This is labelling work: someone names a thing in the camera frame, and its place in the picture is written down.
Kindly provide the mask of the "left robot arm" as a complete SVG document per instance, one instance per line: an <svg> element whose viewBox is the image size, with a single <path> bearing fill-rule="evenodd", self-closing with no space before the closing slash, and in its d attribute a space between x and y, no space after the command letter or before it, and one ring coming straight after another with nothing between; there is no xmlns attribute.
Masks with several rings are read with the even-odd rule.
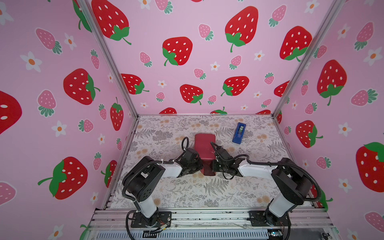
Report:
<svg viewBox="0 0 384 240"><path fill-rule="evenodd" d="M189 148L175 160L155 161L143 157L122 180L122 196L131 200L137 212L147 220L158 216L158 207L152 193L162 178L181 178L203 169L199 154Z"/></svg>

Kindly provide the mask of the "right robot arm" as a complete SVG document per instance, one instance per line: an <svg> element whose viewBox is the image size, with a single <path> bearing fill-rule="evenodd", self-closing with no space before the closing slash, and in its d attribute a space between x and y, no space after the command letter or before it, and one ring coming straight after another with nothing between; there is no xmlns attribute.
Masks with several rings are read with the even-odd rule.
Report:
<svg viewBox="0 0 384 240"><path fill-rule="evenodd" d="M249 155L232 157L223 147L211 143L216 159L213 171L225 177L257 177L273 180L280 193L268 204L265 211L250 213L249 221L256 226L279 226L288 220L288 212L306 202L313 178L288 158L277 163L253 162Z"/></svg>

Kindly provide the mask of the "maroon wrapping paper sheet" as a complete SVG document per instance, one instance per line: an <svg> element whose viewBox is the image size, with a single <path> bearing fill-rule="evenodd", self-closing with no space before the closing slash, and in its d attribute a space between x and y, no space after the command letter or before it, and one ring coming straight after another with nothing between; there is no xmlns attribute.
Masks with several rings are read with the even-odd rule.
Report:
<svg viewBox="0 0 384 240"><path fill-rule="evenodd" d="M216 142L216 136L214 134L196 134L195 135L195 150L199 153L199 156L203 162L203 168L201 172L204 176L215 176L213 171L213 161L216 159L214 149L211 142Z"/></svg>

